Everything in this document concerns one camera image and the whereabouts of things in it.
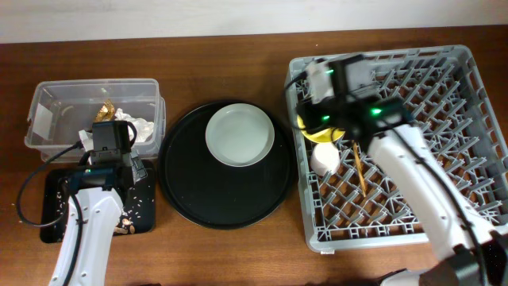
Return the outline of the white napkin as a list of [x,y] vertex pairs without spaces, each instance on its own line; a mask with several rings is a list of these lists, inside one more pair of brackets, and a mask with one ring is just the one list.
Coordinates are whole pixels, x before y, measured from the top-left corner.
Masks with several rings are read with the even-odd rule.
[[[135,143],[140,144],[147,142],[154,135],[155,123],[149,122],[143,118],[134,118],[130,114],[123,111],[122,108],[118,108],[112,116],[114,121],[126,121],[134,125],[137,136]],[[92,147],[92,132],[84,129],[78,132],[79,140],[86,146],[86,150]]]

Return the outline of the yellow bowl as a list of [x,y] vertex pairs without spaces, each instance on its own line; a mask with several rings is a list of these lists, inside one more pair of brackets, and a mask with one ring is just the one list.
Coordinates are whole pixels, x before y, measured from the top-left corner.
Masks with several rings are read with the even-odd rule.
[[304,122],[302,118],[297,116],[297,124],[300,129],[301,134],[309,141],[313,143],[333,143],[339,139],[341,139],[345,135],[345,131],[334,128],[326,128],[317,133],[307,133],[305,129]]

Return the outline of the food scraps and rice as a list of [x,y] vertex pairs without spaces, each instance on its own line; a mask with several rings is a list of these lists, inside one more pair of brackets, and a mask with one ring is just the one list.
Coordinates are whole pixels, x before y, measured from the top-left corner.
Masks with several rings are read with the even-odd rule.
[[[114,228],[115,235],[142,234],[155,224],[155,184],[145,178],[135,184],[124,203]],[[43,222],[51,222],[64,213],[67,197],[59,179],[47,179],[44,190]]]

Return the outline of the wooden chopstick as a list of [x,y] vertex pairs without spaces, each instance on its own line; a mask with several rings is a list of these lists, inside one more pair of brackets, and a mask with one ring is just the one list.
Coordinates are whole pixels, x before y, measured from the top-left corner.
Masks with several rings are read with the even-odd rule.
[[362,171],[362,163],[361,163],[361,159],[360,159],[360,152],[359,152],[358,144],[356,141],[354,141],[352,143],[352,150],[354,153],[355,166],[356,166],[356,170],[358,172],[358,178],[359,178],[360,188],[362,191],[362,196],[365,197],[367,187],[366,187],[366,183],[364,181],[364,175],[363,175],[363,171]]

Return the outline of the gold foil wrapper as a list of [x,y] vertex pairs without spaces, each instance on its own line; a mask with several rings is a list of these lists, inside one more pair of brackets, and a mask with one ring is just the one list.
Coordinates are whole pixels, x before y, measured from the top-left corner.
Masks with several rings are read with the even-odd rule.
[[94,118],[94,122],[106,122],[114,119],[115,107],[110,99],[107,99]]

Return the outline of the pink cup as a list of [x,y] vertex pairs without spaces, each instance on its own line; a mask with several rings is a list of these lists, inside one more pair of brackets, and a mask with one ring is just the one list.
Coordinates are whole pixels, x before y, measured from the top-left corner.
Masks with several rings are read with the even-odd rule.
[[338,148],[333,143],[319,143],[314,146],[310,167],[319,176],[334,174],[340,167],[340,160]]

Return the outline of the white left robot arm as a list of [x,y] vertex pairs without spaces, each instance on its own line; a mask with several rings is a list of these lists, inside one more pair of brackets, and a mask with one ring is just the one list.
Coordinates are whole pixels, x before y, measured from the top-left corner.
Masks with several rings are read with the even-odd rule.
[[103,285],[113,236],[142,234],[155,225],[153,163],[81,164],[61,170],[68,193],[62,245],[50,285]]

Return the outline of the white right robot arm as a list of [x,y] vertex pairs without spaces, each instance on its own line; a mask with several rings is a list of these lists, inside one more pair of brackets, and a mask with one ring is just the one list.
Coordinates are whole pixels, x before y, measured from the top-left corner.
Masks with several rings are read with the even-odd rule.
[[399,98],[344,95],[298,103],[303,128],[343,130],[394,181],[421,223],[438,262],[431,269],[390,272],[379,285],[505,285],[507,233],[464,198],[429,151]]

